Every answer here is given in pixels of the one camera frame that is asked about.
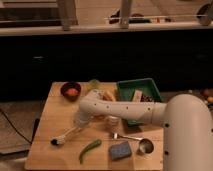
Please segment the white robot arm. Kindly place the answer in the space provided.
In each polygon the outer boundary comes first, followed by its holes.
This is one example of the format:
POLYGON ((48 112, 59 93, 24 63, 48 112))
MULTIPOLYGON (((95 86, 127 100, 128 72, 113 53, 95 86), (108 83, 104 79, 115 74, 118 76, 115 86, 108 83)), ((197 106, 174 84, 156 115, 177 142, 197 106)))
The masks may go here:
POLYGON ((93 115, 110 115, 163 128, 163 171, 213 171, 213 116, 196 96, 180 94, 167 103, 105 101, 91 90, 79 101, 74 123, 86 126, 93 115))

